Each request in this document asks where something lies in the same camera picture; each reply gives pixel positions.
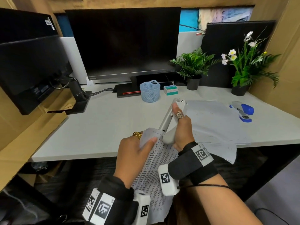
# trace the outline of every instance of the right hand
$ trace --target right hand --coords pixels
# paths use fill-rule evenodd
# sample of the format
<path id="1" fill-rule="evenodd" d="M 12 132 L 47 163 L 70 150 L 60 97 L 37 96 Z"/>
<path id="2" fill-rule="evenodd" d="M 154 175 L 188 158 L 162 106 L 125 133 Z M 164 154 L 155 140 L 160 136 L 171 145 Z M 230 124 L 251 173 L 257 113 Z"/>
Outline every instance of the right hand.
<path id="1" fill-rule="evenodd" d="M 179 109 L 177 103 L 172 104 L 172 110 L 174 115 L 178 111 L 183 114 L 182 110 Z M 188 116 L 184 116 L 183 118 L 180 118 L 178 120 L 175 133 L 175 143 L 173 146 L 177 151 L 182 151 L 184 146 L 193 141 L 195 141 L 195 139 L 193 137 L 192 131 L 192 120 Z"/>

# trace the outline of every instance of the black plant pot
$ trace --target black plant pot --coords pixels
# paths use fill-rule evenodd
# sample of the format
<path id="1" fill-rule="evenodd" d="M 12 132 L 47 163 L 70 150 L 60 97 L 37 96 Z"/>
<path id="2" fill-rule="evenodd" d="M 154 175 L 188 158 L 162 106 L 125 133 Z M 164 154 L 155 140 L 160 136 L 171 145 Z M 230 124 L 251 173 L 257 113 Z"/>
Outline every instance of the black plant pot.
<path id="1" fill-rule="evenodd" d="M 250 88 L 250 85 L 245 85 L 245 86 L 235 86 L 235 87 L 232 87 L 231 89 L 231 93 L 234 94 L 234 95 L 237 95 L 237 96 L 243 96 L 246 94 L 246 92 L 249 90 Z"/>
<path id="2" fill-rule="evenodd" d="M 192 77 L 192 78 L 187 77 L 187 89 L 188 89 L 188 90 L 191 90 L 191 91 L 197 90 L 201 78 L 202 78 L 201 75 L 194 76 L 194 77 Z"/>

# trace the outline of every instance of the blue plastic basket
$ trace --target blue plastic basket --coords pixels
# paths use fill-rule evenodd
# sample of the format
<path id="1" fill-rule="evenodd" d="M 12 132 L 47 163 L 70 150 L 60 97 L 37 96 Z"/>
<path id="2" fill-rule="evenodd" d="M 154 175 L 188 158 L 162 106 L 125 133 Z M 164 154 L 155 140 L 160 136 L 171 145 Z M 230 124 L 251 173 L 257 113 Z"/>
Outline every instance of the blue plastic basket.
<path id="1" fill-rule="evenodd" d="M 152 103 L 159 99 L 160 84 L 156 80 L 140 84 L 142 99 L 145 102 Z"/>

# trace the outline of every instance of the paper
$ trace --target paper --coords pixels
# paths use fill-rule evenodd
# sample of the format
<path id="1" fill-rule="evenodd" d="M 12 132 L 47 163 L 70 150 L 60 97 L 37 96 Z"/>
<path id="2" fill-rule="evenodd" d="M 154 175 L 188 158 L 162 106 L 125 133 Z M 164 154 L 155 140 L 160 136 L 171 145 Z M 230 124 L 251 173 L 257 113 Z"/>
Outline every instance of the paper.
<path id="1" fill-rule="evenodd" d="M 167 145 L 160 140 L 163 134 L 163 131 L 149 128 L 143 132 L 140 139 L 140 147 L 142 148 L 150 138 L 158 137 L 158 142 L 150 152 L 143 170 L 132 185 L 134 190 L 143 190 L 151 197 L 147 224 L 163 222 L 172 205 L 173 196 L 166 197 L 161 191 L 157 169 L 159 165 L 176 159 L 178 152 L 172 145 Z"/>
<path id="2" fill-rule="evenodd" d="M 187 115 L 192 119 L 195 141 L 207 150 L 234 164 L 236 145 L 250 144 L 241 126 L 238 111 L 217 101 L 187 101 Z"/>

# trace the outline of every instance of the fingernail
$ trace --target fingernail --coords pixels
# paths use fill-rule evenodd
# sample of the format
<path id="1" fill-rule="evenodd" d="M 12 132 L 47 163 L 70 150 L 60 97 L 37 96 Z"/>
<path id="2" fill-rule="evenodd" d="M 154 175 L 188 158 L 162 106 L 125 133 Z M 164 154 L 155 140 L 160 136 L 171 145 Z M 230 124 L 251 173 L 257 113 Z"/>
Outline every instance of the fingernail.
<path id="1" fill-rule="evenodd" d="M 156 142 L 157 142 L 157 137 L 153 137 L 153 138 L 151 138 L 151 140 L 152 140 L 154 143 L 156 143 Z"/>

